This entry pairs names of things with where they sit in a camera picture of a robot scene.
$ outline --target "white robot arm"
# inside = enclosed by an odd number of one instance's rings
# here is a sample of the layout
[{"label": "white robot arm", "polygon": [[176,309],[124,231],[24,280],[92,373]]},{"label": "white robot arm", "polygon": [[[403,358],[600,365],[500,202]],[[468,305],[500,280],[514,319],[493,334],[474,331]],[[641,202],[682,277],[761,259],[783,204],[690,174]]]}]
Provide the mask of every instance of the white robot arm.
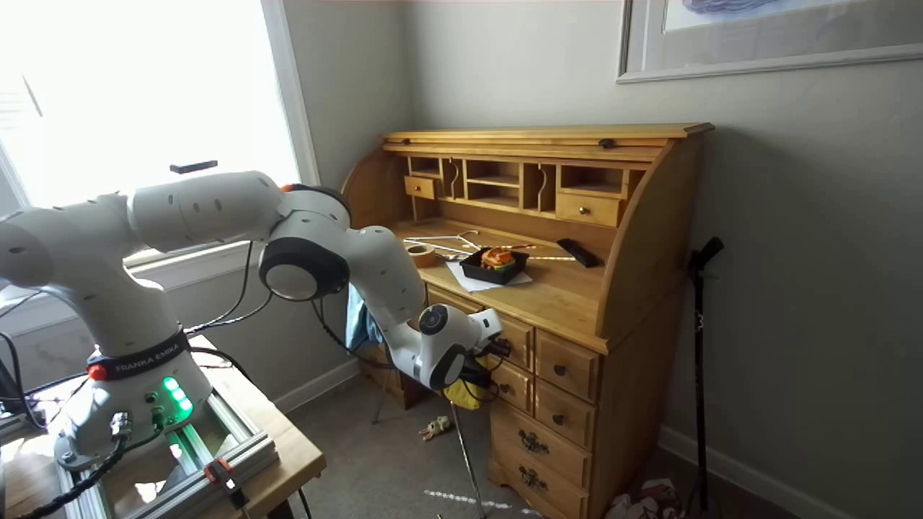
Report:
[{"label": "white robot arm", "polygon": [[[263,283],[284,300],[314,300],[351,283],[380,325],[400,373],[429,390],[454,383],[465,354],[500,334],[493,311],[425,309],[425,286],[388,228],[349,228],[338,192],[278,187],[263,174],[196,174],[134,195],[20,211],[0,220],[0,277],[70,303],[99,351],[86,390],[57,416],[60,458],[90,465],[111,446],[111,419],[180,427],[210,393],[188,351],[180,318],[155,283],[137,280],[124,257],[201,243],[259,238]],[[186,400],[165,403],[165,378]]]}]

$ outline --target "roll-top desk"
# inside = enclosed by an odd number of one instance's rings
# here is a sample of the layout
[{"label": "roll-top desk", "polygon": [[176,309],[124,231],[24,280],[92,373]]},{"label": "roll-top desk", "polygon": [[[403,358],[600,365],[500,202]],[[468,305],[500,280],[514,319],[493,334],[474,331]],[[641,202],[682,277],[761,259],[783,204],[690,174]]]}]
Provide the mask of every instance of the roll-top desk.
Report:
[{"label": "roll-top desk", "polygon": [[[600,519],[647,465],[677,344],[711,123],[390,132],[347,178],[351,225],[532,254],[526,286],[434,303],[496,309],[514,351],[493,381],[491,473],[546,517]],[[578,238],[597,269],[565,261]]]}]

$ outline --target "window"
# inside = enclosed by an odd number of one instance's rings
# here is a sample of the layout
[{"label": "window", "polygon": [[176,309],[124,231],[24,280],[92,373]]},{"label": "window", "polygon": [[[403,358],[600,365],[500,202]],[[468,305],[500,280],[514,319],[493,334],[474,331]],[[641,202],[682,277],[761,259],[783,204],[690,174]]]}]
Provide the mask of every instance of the window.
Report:
[{"label": "window", "polygon": [[279,68],[289,35],[269,32],[279,18],[278,0],[0,3],[0,211],[134,191],[209,159],[318,182],[295,149],[308,135],[291,135],[305,123],[298,74]]}]

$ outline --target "desk surface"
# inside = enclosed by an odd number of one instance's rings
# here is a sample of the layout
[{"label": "desk surface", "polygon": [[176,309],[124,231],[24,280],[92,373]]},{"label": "desk surface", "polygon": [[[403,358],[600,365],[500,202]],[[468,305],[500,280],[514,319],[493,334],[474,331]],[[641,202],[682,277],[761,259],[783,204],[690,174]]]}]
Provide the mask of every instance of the desk surface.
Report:
[{"label": "desk surface", "polygon": [[[278,462],[245,481],[248,517],[266,517],[279,508],[298,486],[321,476],[324,453],[238,370],[204,370],[209,381],[235,400],[252,423],[275,437]],[[53,437],[18,437],[4,443],[7,465],[7,517],[24,517],[31,508],[54,499]],[[238,509],[223,502],[209,517],[226,519]]]}]

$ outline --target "picture frame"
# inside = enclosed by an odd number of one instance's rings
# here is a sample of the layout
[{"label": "picture frame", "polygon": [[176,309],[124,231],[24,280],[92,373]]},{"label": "picture frame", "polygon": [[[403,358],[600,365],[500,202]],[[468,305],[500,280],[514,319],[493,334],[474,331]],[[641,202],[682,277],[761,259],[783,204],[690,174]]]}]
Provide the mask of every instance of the picture frame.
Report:
[{"label": "picture frame", "polygon": [[618,84],[914,58],[921,0],[620,0]]}]

